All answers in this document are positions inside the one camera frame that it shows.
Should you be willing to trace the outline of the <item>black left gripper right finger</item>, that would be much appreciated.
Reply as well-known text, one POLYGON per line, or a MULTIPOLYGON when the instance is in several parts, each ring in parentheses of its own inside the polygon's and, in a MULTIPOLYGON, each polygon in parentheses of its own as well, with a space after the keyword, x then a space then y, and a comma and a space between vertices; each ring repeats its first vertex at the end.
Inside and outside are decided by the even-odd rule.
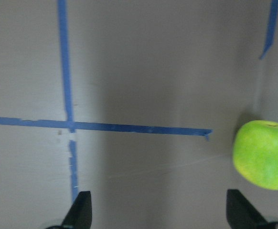
POLYGON ((259 229, 267 225, 265 218, 238 189, 227 190, 226 220, 231 229, 259 229))

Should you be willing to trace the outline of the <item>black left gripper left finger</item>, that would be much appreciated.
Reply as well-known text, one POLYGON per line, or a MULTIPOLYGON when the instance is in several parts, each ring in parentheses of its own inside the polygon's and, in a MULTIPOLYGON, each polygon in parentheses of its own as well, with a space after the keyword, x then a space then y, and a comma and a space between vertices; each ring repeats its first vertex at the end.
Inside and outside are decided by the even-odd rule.
POLYGON ((90 229, 92 225, 92 199, 90 191, 81 191, 62 221, 63 229, 90 229))

